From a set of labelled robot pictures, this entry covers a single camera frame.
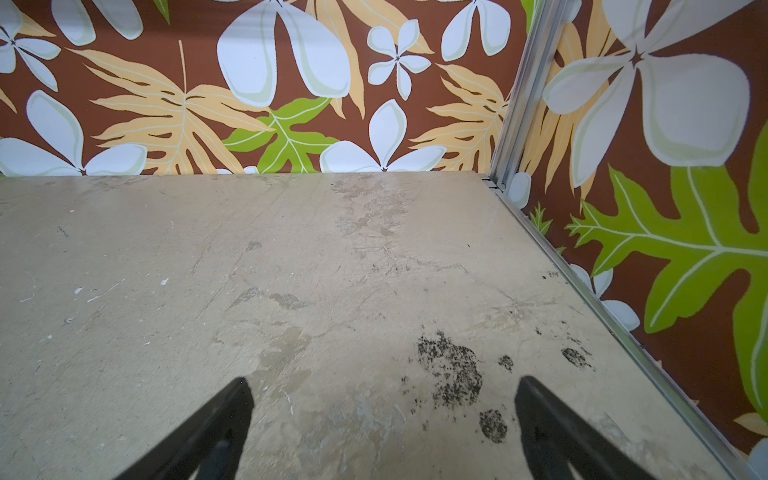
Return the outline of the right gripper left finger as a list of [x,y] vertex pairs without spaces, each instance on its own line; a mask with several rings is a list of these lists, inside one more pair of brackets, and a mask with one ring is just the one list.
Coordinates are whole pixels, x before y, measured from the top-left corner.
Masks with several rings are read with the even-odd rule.
[[247,380],[233,379],[118,477],[235,478],[253,409],[254,399]]

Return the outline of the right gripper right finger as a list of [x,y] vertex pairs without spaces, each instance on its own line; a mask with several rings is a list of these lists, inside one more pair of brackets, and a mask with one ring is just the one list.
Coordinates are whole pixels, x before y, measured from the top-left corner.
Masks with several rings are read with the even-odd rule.
[[653,479],[535,377],[520,379],[515,410],[533,478]]

